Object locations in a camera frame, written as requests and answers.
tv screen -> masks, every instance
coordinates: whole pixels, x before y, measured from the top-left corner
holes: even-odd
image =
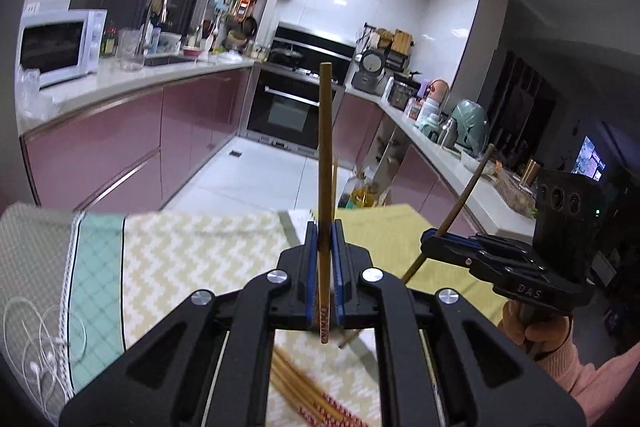
[[[574,174],[583,174],[598,181],[606,166],[607,165],[600,159],[600,155],[597,153],[593,142],[589,140],[588,136],[585,136],[572,172]]]

white earphone cable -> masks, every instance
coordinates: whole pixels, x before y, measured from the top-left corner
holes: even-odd
[[[36,315],[39,320],[38,332],[30,334],[27,330],[27,326],[24,321],[22,322],[22,328],[24,329],[27,335],[27,343],[22,350],[22,358],[20,360],[20,368],[17,367],[14,360],[12,359],[11,353],[9,352],[8,341],[6,337],[6,326],[7,326],[7,316],[9,309],[14,307],[17,304],[24,304],[28,306],[31,311]],[[24,378],[24,382],[26,384],[27,390],[29,391],[31,397],[34,402],[40,406],[43,414],[49,419],[49,421],[53,422],[54,418],[57,418],[57,415],[53,415],[49,412],[48,402],[53,396],[56,385],[60,386],[62,393],[65,396],[65,400],[71,399],[73,396],[73,390],[63,381],[63,378],[59,374],[58,365],[58,356],[60,355],[60,350],[68,349],[69,343],[60,337],[54,337],[49,333],[47,325],[45,324],[45,318],[50,312],[53,310],[60,310],[60,306],[53,305],[45,310],[45,312],[40,315],[36,306],[29,300],[24,297],[13,297],[9,299],[7,304],[4,306],[4,313],[2,314],[2,339],[4,341],[4,350],[6,352],[7,358],[11,365],[13,366],[16,373],[21,374]],[[86,351],[86,328],[84,327],[84,322],[82,319],[72,312],[71,310],[67,310],[67,314],[69,317],[75,317],[82,327],[82,347],[80,349],[79,354],[76,358],[72,358],[72,353],[69,352],[69,363],[77,363],[82,360],[84,357],[84,353]],[[30,360],[28,363],[29,369],[27,370],[26,362],[27,362],[27,353],[29,348],[33,346],[36,347],[37,350],[37,361]],[[32,373],[34,378],[27,377],[27,373]],[[46,376],[49,375],[51,379],[50,386],[43,390],[44,380]],[[38,396],[36,396],[31,389],[32,385],[36,385],[36,389],[38,392]]]

white countertop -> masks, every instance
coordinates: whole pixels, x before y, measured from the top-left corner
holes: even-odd
[[[377,103],[438,170],[456,194],[462,193],[473,174],[460,163],[458,158],[429,140],[414,126],[413,120],[407,118],[399,109],[391,107],[379,96],[367,94],[351,86],[346,87],[346,93]],[[511,210],[490,182],[482,178],[478,180],[466,200],[466,207],[487,233],[531,243],[535,220]]]
[[[98,73],[88,74],[82,78],[41,90],[41,93],[53,99],[54,114],[46,121],[18,118],[18,131],[20,134],[24,134],[43,123],[47,123],[47,121],[59,118],[74,110],[143,87],[164,84],[200,74],[251,68],[253,64],[254,60],[250,58],[228,60],[225,55],[218,57],[217,62],[213,63],[209,62],[207,56],[204,55],[203,59],[193,62],[167,66],[146,66],[140,71],[122,71],[115,58],[104,58],[100,60]]]

pink bowl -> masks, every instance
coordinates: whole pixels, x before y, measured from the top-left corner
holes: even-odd
[[[193,58],[197,58],[200,57],[200,55],[202,55],[203,50],[201,50],[200,48],[193,48],[191,46],[184,46],[182,48],[182,54],[185,57],[193,57]]]

metal screw cap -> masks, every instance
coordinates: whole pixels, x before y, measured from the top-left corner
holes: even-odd
[[[289,276],[287,275],[287,272],[285,272],[284,270],[271,270],[267,274],[267,280],[269,282],[274,283],[274,284],[282,284],[288,278],[289,278]]]
[[[206,290],[198,290],[191,294],[191,302],[196,306],[204,306],[211,302],[211,293]]]
[[[438,299],[440,299],[445,304],[455,304],[458,302],[460,295],[455,290],[451,288],[444,288],[444,290],[440,290],[438,292]]]
[[[369,282],[377,282],[382,279],[383,275],[379,268],[367,268],[362,272],[362,278]]]

